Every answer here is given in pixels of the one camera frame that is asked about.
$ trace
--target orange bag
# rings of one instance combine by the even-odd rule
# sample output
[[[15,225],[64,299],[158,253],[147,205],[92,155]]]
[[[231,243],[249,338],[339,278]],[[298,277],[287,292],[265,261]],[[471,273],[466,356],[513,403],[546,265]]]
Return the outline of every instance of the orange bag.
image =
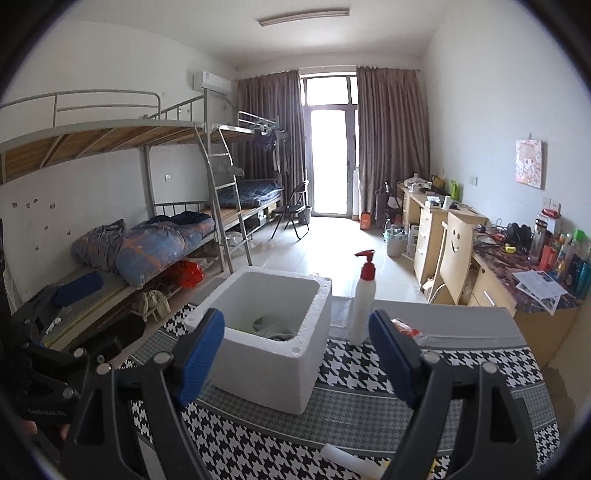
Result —
[[[371,214],[369,212],[363,212],[359,218],[361,230],[371,229]]]

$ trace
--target white bucket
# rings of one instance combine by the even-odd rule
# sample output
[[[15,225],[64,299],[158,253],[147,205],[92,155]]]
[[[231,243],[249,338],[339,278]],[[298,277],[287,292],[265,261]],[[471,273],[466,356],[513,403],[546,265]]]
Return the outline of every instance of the white bucket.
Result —
[[[407,246],[407,235],[401,229],[390,228],[384,232],[386,253],[389,257],[398,258]]]

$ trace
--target air conditioner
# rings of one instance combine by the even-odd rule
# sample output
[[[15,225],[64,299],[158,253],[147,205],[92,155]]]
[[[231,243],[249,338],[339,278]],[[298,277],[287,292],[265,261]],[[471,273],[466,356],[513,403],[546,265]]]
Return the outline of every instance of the air conditioner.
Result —
[[[205,88],[229,95],[232,93],[232,82],[210,72],[193,73],[193,90],[200,92]]]

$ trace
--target brown curtain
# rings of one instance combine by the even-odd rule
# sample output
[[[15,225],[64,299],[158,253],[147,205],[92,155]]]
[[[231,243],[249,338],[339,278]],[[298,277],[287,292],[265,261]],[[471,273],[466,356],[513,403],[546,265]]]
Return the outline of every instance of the brown curtain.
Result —
[[[361,211],[375,208],[385,181],[429,174],[427,110],[414,70],[357,69]]]
[[[274,73],[238,81],[238,109],[264,118],[279,118],[288,139],[281,149],[281,181],[284,201],[306,178],[304,114],[301,107],[300,75],[297,70]],[[272,152],[265,152],[253,141],[239,144],[238,165],[246,179],[272,179]]]

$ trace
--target blue clamp pad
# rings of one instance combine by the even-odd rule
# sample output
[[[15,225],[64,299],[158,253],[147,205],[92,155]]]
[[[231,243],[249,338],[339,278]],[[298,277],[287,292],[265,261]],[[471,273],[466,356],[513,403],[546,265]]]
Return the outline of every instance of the blue clamp pad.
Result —
[[[416,408],[427,381],[421,349],[411,337],[396,330],[390,316],[383,310],[375,310],[369,316],[369,337],[394,393],[410,408]]]
[[[223,313],[209,309],[193,333],[184,335],[173,349],[172,394],[182,407],[187,407],[205,383],[213,359],[222,343],[225,323]]]
[[[67,307],[103,288],[105,279],[100,272],[92,272],[58,287],[52,303],[57,307]]]

